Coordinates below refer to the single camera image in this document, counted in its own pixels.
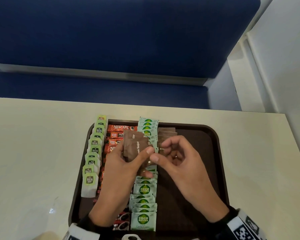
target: brown plastic tray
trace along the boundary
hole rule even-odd
[[[109,125],[135,126],[138,121],[109,120]],[[178,135],[183,135],[200,154],[206,166],[212,186],[221,200],[228,204],[228,193],[219,139],[216,132],[206,126],[197,124],[159,123],[159,127],[175,127]],[[84,155],[88,148],[93,125],[90,127],[82,155],[77,184],[69,213],[69,225],[77,223],[89,213],[94,198],[81,198],[82,167]],[[121,239],[124,234],[138,234],[146,239],[205,239],[207,220],[185,200],[167,172],[158,166],[158,187],[156,202],[158,204],[156,232],[149,231],[115,231],[115,237]]]

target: tray rim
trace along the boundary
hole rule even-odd
[[[115,123],[125,123],[125,124],[131,124],[131,126],[134,126],[134,125],[138,124],[138,121],[135,121],[135,120],[117,120],[117,119],[115,119],[115,120],[114,119],[109,119],[108,120],[108,125],[110,125],[110,124],[115,125]],[[222,182],[220,182],[220,180],[218,180],[218,185],[219,185],[220,189],[221,189],[221,187],[224,189],[224,190],[220,190],[220,198],[225,204],[229,205],[227,183],[226,183],[226,177],[225,177],[225,173],[224,173],[224,167],[223,167],[223,162],[222,162],[222,155],[221,155],[220,141],[219,141],[218,134],[216,133],[216,131],[214,129],[212,129],[208,125],[159,122],[159,127],[177,127],[177,126],[178,127],[181,127],[181,126],[189,127],[192,130],[200,130],[200,131],[202,131],[202,129],[204,128],[204,132],[206,132],[206,131],[212,132],[212,136],[211,136],[211,134],[209,134],[209,136],[212,139],[213,152],[214,152],[214,154],[217,152],[217,155],[218,155],[218,158],[219,158],[219,160],[217,161],[217,163],[220,163],[219,168],[221,169],[221,171],[219,173],[222,174]],[[87,148],[88,148],[88,140],[90,138],[93,127],[94,127],[94,123],[90,126],[90,128],[88,130],[87,139],[86,139],[86,143],[85,143],[85,146],[84,146],[84,151],[83,151],[81,164],[80,164],[80,170],[79,170],[79,174],[78,174],[78,177],[77,177],[77,182],[76,182],[75,190],[74,190],[74,193],[73,193],[72,203],[71,203],[70,212],[69,212],[69,216],[68,216],[68,225],[69,226],[72,224],[72,215],[73,215],[74,205],[75,204],[80,204],[80,202],[76,202],[76,199],[79,198],[79,197],[81,198],[81,194],[80,194],[80,196],[77,196],[78,195],[78,190],[80,188],[80,183],[81,183],[81,180],[82,180],[81,168],[83,167],[83,165],[85,163],[84,162],[84,156],[85,156]]]

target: hand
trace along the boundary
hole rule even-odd
[[[229,209],[213,189],[199,153],[184,136],[170,137],[161,147],[167,157],[154,153],[150,160],[167,171],[185,199],[209,222],[222,219]]]
[[[92,222],[100,227],[111,226],[124,210],[138,169],[155,152],[150,146],[141,151],[132,162],[125,162],[122,151],[123,143],[120,143],[108,155],[104,166],[102,190],[98,201],[89,213]],[[144,171],[142,175],[148,178],[153,177],[149,171]]]

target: white table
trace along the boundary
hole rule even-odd
[[[229,201],[300,240],[300,153],[284,114],[0,98],[0,240],[62,239],[89,127],[155,117],[216,131]]]

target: fingernail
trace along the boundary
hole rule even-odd
[[[155,154],[152,154],[150,156],[150,160],[153,161],[154,163],[156,163],[159,160],[159,157]]]
[[[152,146],[148,146],[148,148],[145,150],[148,154],[151,154],[155,151],[155,149]]]

